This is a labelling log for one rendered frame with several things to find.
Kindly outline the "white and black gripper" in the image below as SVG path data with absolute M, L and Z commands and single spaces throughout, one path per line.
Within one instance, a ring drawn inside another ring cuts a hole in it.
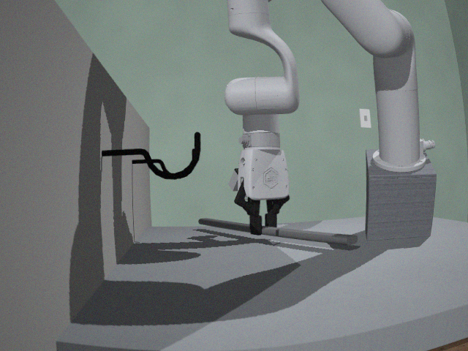
M 242 207 L 249 215 L 252 235 L 262 234 L 262 217 L 259 216 L 260 201 L 266 200 L 267 204 L 265 226 L 277 227 L 277 214 L 283 204 L 290 199 L 288 194 L 287 162 L 284 151 L 280 150 L 280 147 L 251 147 L 241 151 L 238 166 L 238 193 L 234 203 Z

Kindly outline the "grey wall panel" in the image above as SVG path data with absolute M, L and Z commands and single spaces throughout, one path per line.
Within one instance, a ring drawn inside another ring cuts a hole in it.
M 57 339 L 152 227 L 150 128 L 55 0 L 0 0 L 0 351 Z

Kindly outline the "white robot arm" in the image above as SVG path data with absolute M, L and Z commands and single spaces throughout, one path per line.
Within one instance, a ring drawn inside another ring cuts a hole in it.
M 245 115 L 238 139 L 243 148 L 280 147 L 279 114 L 295 112 L 300 102 L 295 58 L 271 28 L 270 1 L 227 0 L 230 32 L 272 48 L 284 67 L 283 77 L 237 78 L 227 84 L 226 105 Z M 373 163 L 399 173 L 421 169 L 426 164 L 423 152 L 435 142 L 420 139 L 415 36 L 409 21 L 381 0 L 321 1 L 373 55 L 379 132 Z

